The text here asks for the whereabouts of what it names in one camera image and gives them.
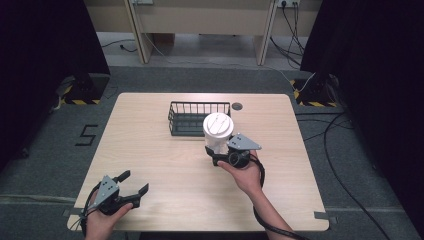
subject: cup lid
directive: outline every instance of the cup lid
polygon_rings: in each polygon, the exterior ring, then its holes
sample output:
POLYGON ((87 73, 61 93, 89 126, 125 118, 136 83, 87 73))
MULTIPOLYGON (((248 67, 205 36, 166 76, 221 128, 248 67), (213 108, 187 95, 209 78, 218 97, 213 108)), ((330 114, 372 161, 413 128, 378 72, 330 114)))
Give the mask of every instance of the cup lid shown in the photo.
POLYGON ((213 137, 227 137, 234 129, 233 120, 224 113, 209 114, 203 122, 205 132, 213 137))

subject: white cup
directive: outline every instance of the white cup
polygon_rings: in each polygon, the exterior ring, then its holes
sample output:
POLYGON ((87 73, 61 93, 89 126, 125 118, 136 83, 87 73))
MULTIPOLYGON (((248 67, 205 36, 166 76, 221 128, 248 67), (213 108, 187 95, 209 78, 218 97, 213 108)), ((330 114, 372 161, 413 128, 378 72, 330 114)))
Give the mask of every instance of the white cup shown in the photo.
POLYGON ((227 154, 227 141, 234 130, 233 120, 225 113, 211 113, 203 121, 206 146, 215 154, 227 154))

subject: table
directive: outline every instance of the table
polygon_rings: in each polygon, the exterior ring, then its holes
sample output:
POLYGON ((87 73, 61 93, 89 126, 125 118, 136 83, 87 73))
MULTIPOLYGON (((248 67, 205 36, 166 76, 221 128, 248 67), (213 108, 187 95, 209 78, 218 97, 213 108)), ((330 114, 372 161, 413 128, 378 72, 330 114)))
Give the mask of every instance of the table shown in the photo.
POLYGON ((153 49, 150 33, 195 33, 254 36, 258 65, 265 61, 277 5, 275 0, 155 0, 153 5, 126 1, 143 63, 153 49))
MULTIPOLYGON (((232 176, 214 167, 203 137, 171 136, 171 101, 241 103, 231 110, 234 133, 262 146, 264 192, 296 230, 324 231, 325 212, 290 99, 283 94, 123 93, 118 97, 94 155, 75 208, 83 208, 91 189, 107 174, 131 170, 120 195, 149 192, 140 208, 116 225, 126 231, 263 231, 249 198, 232 176)), ((78 216, 71 215, 70 227, 78 216)))

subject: yellow black hazard tape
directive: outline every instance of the yellow black hazard tape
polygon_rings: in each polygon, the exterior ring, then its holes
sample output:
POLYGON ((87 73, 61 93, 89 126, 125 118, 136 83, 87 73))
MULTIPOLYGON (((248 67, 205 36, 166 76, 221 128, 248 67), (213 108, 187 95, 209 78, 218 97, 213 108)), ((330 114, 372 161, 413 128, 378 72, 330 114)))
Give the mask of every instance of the yellow black hazard tape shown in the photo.
MULTIPOLYGON (((291 85, 294 86, 296 80, 290 81, 291 85)), ((330 94, 327 97, 323 98, 322 96, 314 99, 310 96, 305 97, 302 92, 297 90, 293 91, 294 98, 296 99, 296 103, 301 106, 311 106, 311 107, 336 107, 337 104, 331 99, 330 94)))

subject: round hole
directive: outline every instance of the round hole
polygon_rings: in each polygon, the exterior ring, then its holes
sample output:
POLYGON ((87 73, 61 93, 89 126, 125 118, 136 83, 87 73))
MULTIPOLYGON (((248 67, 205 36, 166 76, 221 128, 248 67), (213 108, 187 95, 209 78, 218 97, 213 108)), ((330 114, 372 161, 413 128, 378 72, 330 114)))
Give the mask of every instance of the round hole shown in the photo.
POLYGON ((236 111, 240 111, 241 109, 243 109, 243 105, 241 103, 233 103, 231 107, 236 111))

